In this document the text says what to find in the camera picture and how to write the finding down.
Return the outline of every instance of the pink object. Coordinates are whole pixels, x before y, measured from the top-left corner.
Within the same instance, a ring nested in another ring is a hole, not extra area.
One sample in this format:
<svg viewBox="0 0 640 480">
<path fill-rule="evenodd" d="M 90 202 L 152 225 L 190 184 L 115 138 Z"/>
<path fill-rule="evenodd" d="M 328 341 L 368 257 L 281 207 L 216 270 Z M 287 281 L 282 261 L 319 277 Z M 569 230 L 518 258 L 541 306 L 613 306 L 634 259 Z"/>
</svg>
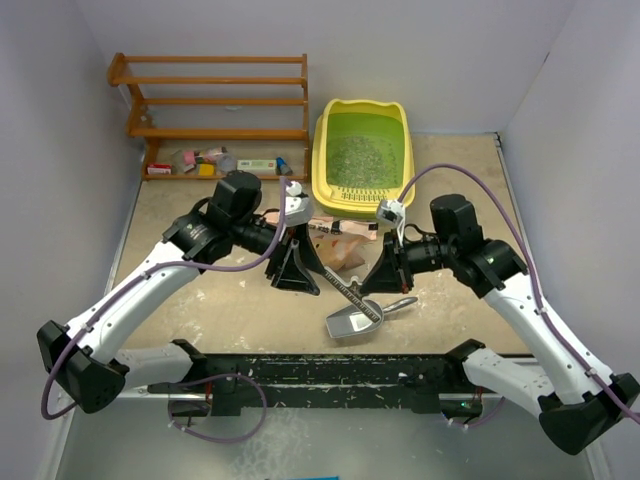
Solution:
<svg viewBox="0 0 640 480">
<path fill-rule="evenodd" d="M 195 165 L 196 164 L 196 156 L 193 150 L 189 150 L 184 152 L 184 163 L 185 165 Z"/>
</svg>

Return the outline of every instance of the gray floor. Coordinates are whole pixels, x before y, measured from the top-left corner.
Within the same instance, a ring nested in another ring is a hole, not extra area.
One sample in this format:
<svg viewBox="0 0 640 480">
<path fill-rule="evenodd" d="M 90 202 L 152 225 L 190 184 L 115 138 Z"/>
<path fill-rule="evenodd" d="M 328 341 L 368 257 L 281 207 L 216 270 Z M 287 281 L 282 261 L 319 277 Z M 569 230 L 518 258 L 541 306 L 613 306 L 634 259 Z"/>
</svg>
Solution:
<svg viewBox="0 0 640 480">
<path fill-rule="evenodd" d="M 196 429 L 233 436 L 259 410 L 208 418 Z M 592 479 L 586 456 L 564 454 L 515 405 L 463 431 L 440 415 L 407 410 L 271 409 L 261 431 L 217 445 L 167 427 L 166 399 L 119 399 L 96 415 L 76 413 L 58 480 L 207 478 L 283 480 Z"/>
</svg>

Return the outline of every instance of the wooden rack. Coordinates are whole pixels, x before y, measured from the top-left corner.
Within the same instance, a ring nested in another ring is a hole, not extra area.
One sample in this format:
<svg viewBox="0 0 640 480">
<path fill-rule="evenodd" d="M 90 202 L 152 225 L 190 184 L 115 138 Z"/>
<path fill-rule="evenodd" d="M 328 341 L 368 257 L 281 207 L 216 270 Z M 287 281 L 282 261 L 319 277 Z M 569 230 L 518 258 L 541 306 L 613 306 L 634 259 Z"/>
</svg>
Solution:
<svg viewBox="0 0 640 480">
<path fill-rule="evenodd" d="M 193 76 L 134 76 L 131 63 L 235 63 L 235 64 L 299 64 L 299 77 L 193 77 Z M 131 137 L 144 137 L 146 153 L 142 178 L 152 179 L 218 179 L 224 175 L 199 176 L 187 174 L 149 175 L 147 165 L 154 163 L 163 140 L 297 140 L 304 143 L 304 170 L 292 175 L 292 180 L 309 178 L 309 89 L 307 55 L 300 57 L 193 57 L 193 56 L 125 56 L 116 53 L 107 72 L 109 85 L 126 85 L 132 99 L 126 132 Z M 161 85 L 298 85 L 301 98 L 145 98 L 140 89 L 144 84 Z M 262 105 L 302 107 L 302 128 L 274 129 L 212 129 L 157 128 L 149 113 L 149 105 Z M 277 175 L 262 175 L 262 180 L 275 180 Z"/>
</svg>

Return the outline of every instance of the beige tabletop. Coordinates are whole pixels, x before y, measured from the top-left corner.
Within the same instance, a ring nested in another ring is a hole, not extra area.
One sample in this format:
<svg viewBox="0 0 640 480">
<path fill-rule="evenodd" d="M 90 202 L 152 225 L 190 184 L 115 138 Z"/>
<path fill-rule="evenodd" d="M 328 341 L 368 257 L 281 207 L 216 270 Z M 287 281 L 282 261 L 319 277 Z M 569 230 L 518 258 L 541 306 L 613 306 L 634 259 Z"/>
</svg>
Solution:
<svg viewBox="0 0 640 480">
<path fill-rule="evenodd" d="M 165 147 L 170 156 L 176 145 Z M 296 171 L 299 148 L 287 144 L 229 146 L 239 158 L 284 156 Z M 416 169 L 438 162 L 468 168 L 496 193 L 513 217 L 513 208 L 500 160 L 491 135 L 414 135 Z M 171 222 L 188 212 L 200 198 L 211 195 L 213 181 L 155 180 L 140 188 L 116 281 L 124 278 L 161 239 Z M 277 182 L 263 182 L 260 209 L 278 206 Z M 489 198 L 471 180 L 453 171 L 437 170 L 418 183 L 408 220 L 432 230 L 429 201 L 442 194 L 461 193 L 476 207 L 485 236 L 513 238 Z M 381 250 L 381 240 L 361 247 L 365 264 L 347 272 L 366 276 Z M 255 258 L 235 248 L 219 263 L 239 265 Z M 469 338 L 485 342 L 500 353 L 524 353 L 527 348 L 507 323 L 473 292 L 460 285 L 449 271 L 415 277 L 411 295 L 418 302 L 385 319 L 380 329 L 366 335 L 331 339 L 325 317 L 346 306 L 346 300 L 322 278 L 316 277 L 318 297 L 270 287 L 266 264 L 241 273 L 206 273 L 167 300 L 129 338 L 127 348 L 159 346 L 184 338 L 206 353 L 444 353 Z M 374 295 L 382 305 L 398 295 Z"/>
</svg>

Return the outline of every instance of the litter box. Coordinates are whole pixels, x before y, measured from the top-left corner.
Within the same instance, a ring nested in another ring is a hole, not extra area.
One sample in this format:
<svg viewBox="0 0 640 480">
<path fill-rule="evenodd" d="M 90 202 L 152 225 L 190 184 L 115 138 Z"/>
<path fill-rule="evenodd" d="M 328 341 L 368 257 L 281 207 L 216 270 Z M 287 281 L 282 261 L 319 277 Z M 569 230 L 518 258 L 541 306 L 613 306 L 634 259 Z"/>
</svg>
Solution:
<svg viewBox="0 0 640 480">
<path fill-rule="evenodd" d="M 414 174 L 407 116 L 398 103 L 332 100 L 316 123 L 313 194 L 336 216 L 374 218 L 381 200 L 400 196 Z M 409 206 L 411 188 L 404 199 Z"/>
</svg>

